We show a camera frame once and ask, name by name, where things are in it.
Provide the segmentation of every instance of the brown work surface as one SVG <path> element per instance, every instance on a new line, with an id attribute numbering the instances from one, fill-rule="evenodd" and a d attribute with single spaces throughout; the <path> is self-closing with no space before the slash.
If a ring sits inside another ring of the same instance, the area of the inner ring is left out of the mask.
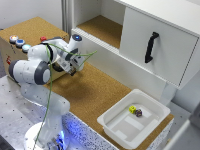
<path id="1" fill-rule="evenodd" d="M 73 77 L 66 74 L 56 79 L 52 90 L 69 100 L 72 113 L 119 149 L 123 149 L 104 133 L 97 118 L 130 93 L 131 89 L 85 63 L 84 69 Z M 137 150 L 145 150 L 172 119 L 173 115 L 169 115 Z"/>
<path id="2" fill-rule="evenodd" d="M 123 26 L 112 20 L 98 16 L 77 27 L 118 49 L 120 47 Z"/>
<path id="3" fill-rule="evenodd" d="M 41 43 L 40 37 L 42 36 L 51 39 L 68 34 L 44 19 L 35 17 L 0 31 L 0 36 L 7 42 L 11 35 L 17 35 L 20 39 L 24 39 L 26 44 L 34 46 Z"/>

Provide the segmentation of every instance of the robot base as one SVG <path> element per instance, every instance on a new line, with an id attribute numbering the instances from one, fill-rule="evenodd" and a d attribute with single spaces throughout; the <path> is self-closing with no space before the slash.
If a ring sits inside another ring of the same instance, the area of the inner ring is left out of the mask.
<path id="1" fill-rule="evenodd" d="M 35 137 L 37 136 L 37 133 L 39 132 L 41 125 L 42 122 L 37 123 L 26 132 L 24 137 L 24 150 L 57 150 L 57 148 L 53 147 L 51 149 L 49 149 L 48 146 L 42 147 L 42 145 L 39 145 L 39 142 L 37 142 L 35 148 L 33 148 L 35 144 Z M 69 138 L 66 138 L 66 136 L 67 135 L 65 134 L 64 150 L 66 150 L 69 145 Z"/>

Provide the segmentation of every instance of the white tray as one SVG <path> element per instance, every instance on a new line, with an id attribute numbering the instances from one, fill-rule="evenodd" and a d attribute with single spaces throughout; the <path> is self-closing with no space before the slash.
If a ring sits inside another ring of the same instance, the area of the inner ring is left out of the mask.
<path id="1" fill-rule="evenodd" d="M 142 116 L 129 112 L 131 105 L 142 110 Z M 140 90 L 133 90 L 97 121 L 105 133 L 126 149 L 137 148 L 147 136 L 169 115 L 170 109 Z"/>

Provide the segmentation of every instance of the cardboard box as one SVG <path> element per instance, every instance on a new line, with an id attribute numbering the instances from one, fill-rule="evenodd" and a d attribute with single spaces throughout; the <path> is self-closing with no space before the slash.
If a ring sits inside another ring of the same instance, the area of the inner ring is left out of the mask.
<path id="1" fill-rule="evenodd" d="M 25 40 L 26 44 L 31 46 L 41 43 L 40 38 L 45 36 L 47 39 L 59 36 L 67 43 L 69 42 L 69 35 L 54 25 L 48 23 L 40 17 L 32 18 L 25 22 L 19 23 L 12 27 L 0 31 L 0 51 L 4 63 L 5 72 L 8 76 L 8 67 L 13 60 L 27 60 L 27 55 L 21 49 L 16 48 L 15 45 L 10 44 L 9 38 L 12 35 L 17 35 L 20 39 Z M 65 72 L 57 72 L 52 70 L 53 80 L 64 75 Z"/>

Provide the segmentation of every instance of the cabinet door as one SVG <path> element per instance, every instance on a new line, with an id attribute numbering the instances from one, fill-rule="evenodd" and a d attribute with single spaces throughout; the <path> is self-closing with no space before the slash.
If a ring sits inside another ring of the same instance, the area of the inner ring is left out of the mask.
<path id="1" fill-rule="evenodd" d="M 151 52 L 153 59 L 145 63 L 153 32 L 158 33 L 159 37 L 154 40 Z M 178 86 L 197 39 L 178 28 L 126 8 L 120 54 Z"/>

